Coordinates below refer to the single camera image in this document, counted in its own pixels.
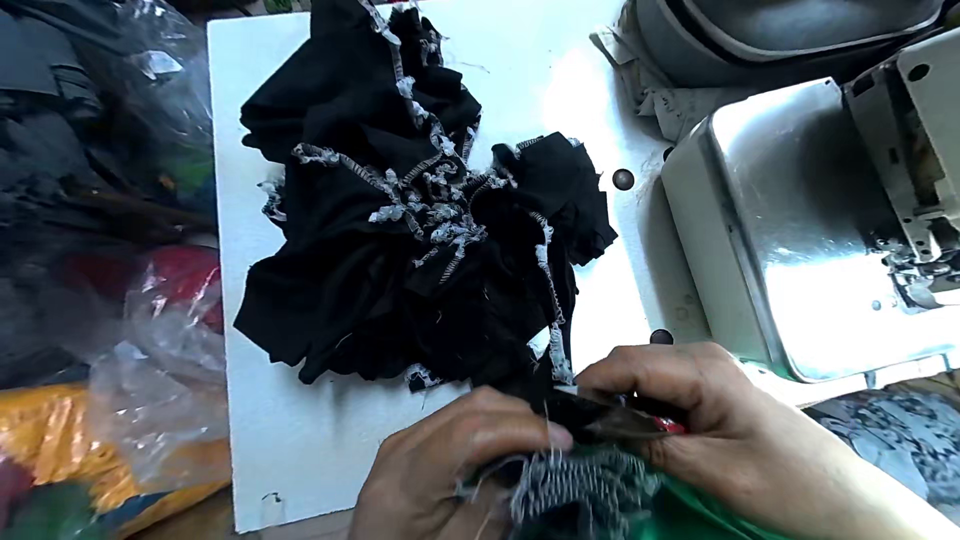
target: left hand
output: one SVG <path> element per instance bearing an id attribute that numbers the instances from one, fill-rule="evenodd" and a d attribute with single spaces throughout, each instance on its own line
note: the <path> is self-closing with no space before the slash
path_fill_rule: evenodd
<path id="1" fill-rule="evenodd" d="M 509 492 L 481 483 L 473 501 L 454 496 L 458 480 L 498 457 L 569 450 L 573 437 L 517 398 L 482 387 L 380 445 L 357 499 L 349 540 L 501 538 Z"/>

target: green fabric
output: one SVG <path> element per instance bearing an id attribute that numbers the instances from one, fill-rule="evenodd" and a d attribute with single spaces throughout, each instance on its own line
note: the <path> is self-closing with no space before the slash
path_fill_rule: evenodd
<path id="1" fill-rule="evenodd" d="M 3 540 L 106 540 L 90 497 L 79 484 L 64 482 L 31 489 L 0 530 Z"/>
<path id="2" fill-rule="evenodd" d="M 790 540 L 730 512 L 713 497 L 676 479 L 665 479 L 652 516 L 638 520 L 630 540 Z"/>

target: white board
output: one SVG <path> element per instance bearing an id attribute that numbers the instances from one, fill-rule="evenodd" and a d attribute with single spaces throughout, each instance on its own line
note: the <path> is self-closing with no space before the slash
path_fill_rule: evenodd
<path id="1" fill-rule="evenodd" d="M 470 164 L 485 167 L 497 142 L 561 131 L 583 141 L 607 191 L 620 237 L 577 268 L 572 319 L 574 370 L 616 345 L 646 343 L 651 328 L 688 341 L 705 335 L 703 312 L 654 177 L 667 143 L 635 118 L 615 75 L 590 43 L 622 0 L 431 0 L 420 2 L 448 40 L 446 65 L 483 105 Z M 260 213 L 256 187 L 279 165 L 244 147 L 240 106 L 306 40 L 306 13 L 209 24 L 224 309 L 231 322 L 247 271 L 282 243 Z M 634 172 L 629 191 L 612 173 Z M 412 395 L 400 381 L 326 376 L 311 386 L 228 325 L 230 443 L 237 530 L 245 532 L 352 507 L 376 449 L 390 433 L 445 405 L 464 386 Z"/>

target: hand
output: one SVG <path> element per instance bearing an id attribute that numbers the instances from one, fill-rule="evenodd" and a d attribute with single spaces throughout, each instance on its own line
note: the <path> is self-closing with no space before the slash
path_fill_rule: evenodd
<path id="1" fill-rule="evenodd" d="M 569 450 L 573 437 L 530 406 L 488 387 L 438 410 L 380 445 L 353 513 L 350 540 L 501 538 L 509 492 L 483 482 L 460 503 L 458 480 L 508 454 Z"/>
<path id="2" fill-rule="evenodd" d="M 940 512 L 754 386 L 716 344 L 617 347 L 577 383 L 688 410 L 690 434 L 638 450 L 758 524 L 798 538 L 960 538 Z"/>

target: sewing machine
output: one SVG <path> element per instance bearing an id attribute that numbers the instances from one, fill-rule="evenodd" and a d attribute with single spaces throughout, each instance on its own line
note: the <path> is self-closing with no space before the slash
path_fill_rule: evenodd
<path id="1" fill-rule="evenodd" d="M 662 177 L 713 338 L 782 377 L 960 367 L 960 30 L 704 120 Z"/>

